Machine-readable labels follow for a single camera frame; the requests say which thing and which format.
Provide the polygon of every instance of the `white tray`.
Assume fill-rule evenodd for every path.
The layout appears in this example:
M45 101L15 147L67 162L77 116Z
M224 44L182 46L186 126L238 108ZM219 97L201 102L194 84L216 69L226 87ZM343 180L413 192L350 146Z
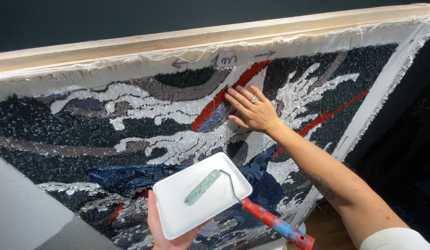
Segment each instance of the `white tray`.
M184 204L189 193L213 170L222 169L232 176L235 194L244 199L252 186L225 153L217 153L153 185L162 231L172 240L237 203L229 177L221 176L191 206Z

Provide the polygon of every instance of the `ring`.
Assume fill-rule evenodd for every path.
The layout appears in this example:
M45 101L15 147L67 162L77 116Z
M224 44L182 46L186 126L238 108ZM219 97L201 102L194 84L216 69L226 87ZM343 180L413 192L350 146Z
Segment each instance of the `ring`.
M254 96L254 97L252 97L252 99L251 99L251 103L256 103L256 102L257 102L257 100L258 100L258 97Z

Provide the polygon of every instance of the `paint roller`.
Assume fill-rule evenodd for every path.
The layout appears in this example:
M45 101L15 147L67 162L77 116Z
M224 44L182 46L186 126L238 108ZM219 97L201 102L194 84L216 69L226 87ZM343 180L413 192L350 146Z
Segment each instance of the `paint roller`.
M280 220L278 217L269 213L263 207L254 204L249 198L244 198L241 200L235 195L234 184L232 182L232 177L229 173L223 171L222 169L214 169L210 172L204 180L202 180L185 198L184 204L191 206L194 204L209 188L212 184L221 176L221 174L226 174L229 177L230 185L232 187L232 194L242 204L243 209L251 212L257 219L264 222L266 225L270 226L281 236L289 240L292 244L303 250L311 250L314 245L315 239L308 236L304 232L291 226L289 223Z

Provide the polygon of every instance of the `red roller handle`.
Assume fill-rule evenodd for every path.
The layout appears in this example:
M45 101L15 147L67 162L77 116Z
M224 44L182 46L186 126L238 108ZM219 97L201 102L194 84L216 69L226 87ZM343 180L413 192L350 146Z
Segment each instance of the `red roller handle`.
M289 223L280 220L278 217L269 213L266 209L251 202L249 198L243 200L243 209L251 212L257 219L272 227L281 236L288 239L291 243L303 250L311 250L315 239L302 231L291 226Z

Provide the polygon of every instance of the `wooden floor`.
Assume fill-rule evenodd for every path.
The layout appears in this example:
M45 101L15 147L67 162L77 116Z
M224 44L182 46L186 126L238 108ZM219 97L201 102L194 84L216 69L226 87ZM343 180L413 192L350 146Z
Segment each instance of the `wooden floor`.
M307 217L306 233L315 238L313 250L356 250L339 213L330 204L320 205ZM287 250L299 250L289 244Z

